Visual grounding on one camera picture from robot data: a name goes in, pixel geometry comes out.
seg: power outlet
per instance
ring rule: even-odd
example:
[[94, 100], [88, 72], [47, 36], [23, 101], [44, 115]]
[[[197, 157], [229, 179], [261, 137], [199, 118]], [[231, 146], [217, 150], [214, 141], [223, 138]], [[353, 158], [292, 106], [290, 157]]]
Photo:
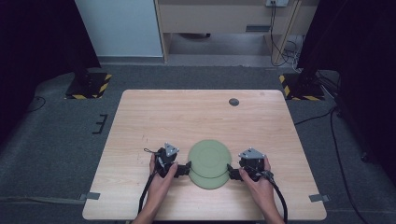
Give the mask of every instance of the power outlet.
[[289, 0], [266, 0], [265, 5], [267, 7], [272, 7], [273, 2], [275, 2], [275, 5], [277, 7], [286, 7], [288, 5]]

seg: table top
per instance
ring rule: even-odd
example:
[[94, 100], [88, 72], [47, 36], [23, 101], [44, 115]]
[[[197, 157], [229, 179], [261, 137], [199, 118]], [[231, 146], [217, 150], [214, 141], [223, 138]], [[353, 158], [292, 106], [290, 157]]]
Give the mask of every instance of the table top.
[[[235, 98], [239, 105], [232, 106]], [[288, 206], [289, 220], [322, 220], [323, 202], [311, 203], [318, 188], [281, 91], [253, 90], [129, 90], [120, 105], [106, 141], [87, 199], [86, 219], [131, 220], [149, 177], [150, 153], [165, 142], [180, 149], [186, 164], [192, 146], [215, 139], [231, 152], [254, 147], [266, 154], [275, 181]], [[276, 206], [283, 215], [280, 200]], [[229, 180], [218, 189], [201, 189], [186, 175], [175, 178], [156, 220], [261, 220], [244, 182]]]

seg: white wall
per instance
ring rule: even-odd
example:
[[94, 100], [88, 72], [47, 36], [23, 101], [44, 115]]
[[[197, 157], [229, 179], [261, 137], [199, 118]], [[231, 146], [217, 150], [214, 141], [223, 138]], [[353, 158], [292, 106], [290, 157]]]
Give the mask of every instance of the white wall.
[[76, 0], [98, 56], [162, 57], [153, 0]]

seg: hand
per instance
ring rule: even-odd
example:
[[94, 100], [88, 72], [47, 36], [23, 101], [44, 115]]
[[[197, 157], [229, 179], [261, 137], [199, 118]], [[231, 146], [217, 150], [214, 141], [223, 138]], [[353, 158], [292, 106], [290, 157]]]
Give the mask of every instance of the hand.
[[[151, 154], [151, 160], [149, 163], [149, 172], [152, 174], [155, 167], [155, 156]], [[158, 210], [163, 203], [163, 200], [168, 193], [169, 188], [171, 187], [172, 180], [174, 179], [174, 175], [177, 171], [177, 162], [172, 164], [170, 167], [168, 174], [164, 178], [160, 175], [156, 174], [152, 179], [152, 182], [148, 188], [148, 198], [146, 200], [146, 204], [143, 207], [142, 211], [137, 215], [134, 219], [135, 224], [149, 224], [151, 223], [155, 216], [157, 215]]]
[[[263, 166], [264, 170], [271, 171], [271, 165], [267, 157], [264, 158]], [[262, 214], [264, 215], [266, 222], [284, 223], [276, 209], [274, 188], [272, 184], [264, 177], [261, 177], [259, 181], [254, 182], [242, 167], [239, 168], [239, 174], [250, 190], [254, 203], [256, 203], [262, 210]]]

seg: round plate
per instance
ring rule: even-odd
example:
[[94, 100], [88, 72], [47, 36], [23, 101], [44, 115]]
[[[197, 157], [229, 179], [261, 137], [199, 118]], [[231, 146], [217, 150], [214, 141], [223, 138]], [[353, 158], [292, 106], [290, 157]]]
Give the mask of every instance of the round plate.
[[204, 178], [196, 174], [194, 171], [189, 173], [191, 181], [200, 188], [203, 189], [217, 189], [223, 186], [230, 178], [228, 172], [215, 178]]
[[216, 178], [227, 172], [231, 154], [226, 146], [216, 140], [203, 140], [189, 153], [191, 169], [200, 177]]

